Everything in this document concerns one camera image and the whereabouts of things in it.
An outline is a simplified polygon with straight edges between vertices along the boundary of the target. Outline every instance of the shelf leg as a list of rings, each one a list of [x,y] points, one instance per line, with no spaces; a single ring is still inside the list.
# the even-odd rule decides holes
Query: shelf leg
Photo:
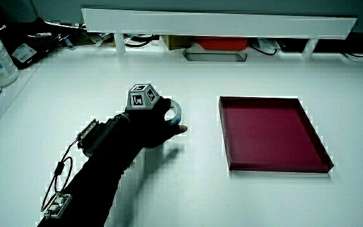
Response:
[[[116,50],[117,54],[125,54],[125,44],[124,44],[124,35],[123,33],[115,33],[114,39],[116,42]]]
[[[302,52],[302,56],[306,59],[310,58],[313,54],[314,48],[316,47],[316,44],[318,43],[318,38],[310,38],[308,43],[305,46],[305,49]]]

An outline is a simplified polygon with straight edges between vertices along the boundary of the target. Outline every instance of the table surface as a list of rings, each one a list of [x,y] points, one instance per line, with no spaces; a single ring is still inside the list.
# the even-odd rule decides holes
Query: table surface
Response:
[[[68,145],[92,119],[123,111],[140,82],[176,100],[189,130],[165,142],[163,152],[175,154],[168,161],[122,180],[118,195],[127,198],[112,207],[107,227],[363,226],[363,64],[339,54],[305,60],[247,51],[246,62],[188,62],[177,50],[50,54],[27,72],[31,78],[0,119],[0,226],[37,225]],[[335,166],[329,174],[230,172],[220,96],[298,96]],[[70,154],[74,176],[86,158],[76,148]],[[153,154],[143,151],[137,165],[157,161]],[[138,171],[127,170],[126,178]]]

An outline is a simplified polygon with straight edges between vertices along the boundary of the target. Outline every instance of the sleeve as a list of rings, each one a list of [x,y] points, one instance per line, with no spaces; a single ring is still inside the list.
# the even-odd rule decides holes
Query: sleeve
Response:
[[[38,227],[104,226],[118,182],[142,149],[125,138],[128,127],[121,125],[103,143],[99,155],[89,158],[64,189],[63,193],[71,194],[72,199],[62,216],[44,217]]]

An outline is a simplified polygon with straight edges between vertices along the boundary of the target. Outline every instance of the red container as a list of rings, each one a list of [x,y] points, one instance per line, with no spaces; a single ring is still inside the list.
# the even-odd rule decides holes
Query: red container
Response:
[[[205,50],[245,50],[248,46],[248,38],[195,37],[194,40]]]
[[[328,173],[333,163],[297,98],[219,99],[229,170]]]

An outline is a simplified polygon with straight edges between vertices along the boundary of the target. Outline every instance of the black cable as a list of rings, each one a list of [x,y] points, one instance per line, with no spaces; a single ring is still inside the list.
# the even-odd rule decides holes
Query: black cable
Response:
[[[266,53],[266,52],[264,52],[264,51],[262,51],[262,50],[260,50],[260,49],[258,49],[258,48],[256,48],[256,47],[254,47],[252,44],[249,44],[249,46],[250,46],[251,48],[253,48],[253,49],[255,49],[255,50],[259,51],[260,53],[265,54],[265,55],[269,55],[269,56],[273,56],[274,54],[276,54],[276,53],[277,53],[277,50],[278,50],[278,49],[276,49],[276,50],[274,51],[274,53],[270,54],[270,53]]]
[[[150,37],[136,37],[133,36],[130,39],[124,40],[125,46],[126,47],[133,47],[133,48],[139,48],[139,47],[144,47],[148,44],[150,44],[154,39],[156,38],[155,35],[151,35]],[[135,42],[142,42],[141,44],[129,44],[128,41],[135,41]]]
[[[355,55],[355,54],[351,54],[351,53],[342,53],[342,54],[347,54],[347,55],[352,56],[352,57],[363,57],[361,55]]]
[[[64,154],[64,156],[61,158],[61,161],[59,161],[58,162],[58,165],[57,165],[57,167],[55,168],[55,170],[54,170],[54,177],[53,177],[53,179],[51,180],[51,182],[50,182],[50,185],[49,185],[49,188],[47,189],[47,192],[46,192],[46,194],[45,194],[45,196],[44,196],[44,199],[43,199],[43,203],[42,203],[42,208],[41,208],[41,210],[40,210],[40,212],[43,212],[44,210],[46,210],[46,208],[49,206],[49,204],[52,202],[52,200],[55,198],[55,196],[53,195],[50,199],[49,199],[49,201],[48,201],[48,203],[45,205],[44,203],[45,203],[45,200],[46,200],[46,198],[47,198],[47,196],[49,195],[49,192],[50,192],[50,189],[51,189],[51,186],[52,186],[52,184],[53,184],[53,182],[54,182],[54,191],[55,191],[55,194],[57,195],[58,193],[62,193],[62,190],[64,190],[64,188],[66,187],[66,185],[67,185],[67,183],[68,183],[68,180],[69,180],[69,176],[70,176],[70,174],[71,174],[71,171],[72,171],[72,163],[73,163],[73,160],[72,160],[72,158],[71,157],[67,157],[66,158],[66,156],[67,156],[67,154],[68,154],[68,152],[69,152],[69,150],[70,150],[70,148],[71,148],[71,146],[72,145],[74,145],[76,143],[76,140],[74,141],[74,142],[72,142],[72,144],[71,145],[69,145],[69,147],[68,147],[68,149],[67,149],[67,151],[66,151],[66,153]],[[69,165],[69,171],[68,171],[68,175],[67,175],[67,178],[66,178],[66,181],[65,181],[65,183],[64,183],[64,186],[62,187],[62,189],[60,190],[60,191],[58,191],[57,190],[57,177],[59,176],[59,175],[61,175],[61,173],[62,173],[62,170],[64,169],[64,167],[65,167],[65,162],[67,161],[69,159],[69,161],[70,161],[70,165]]]

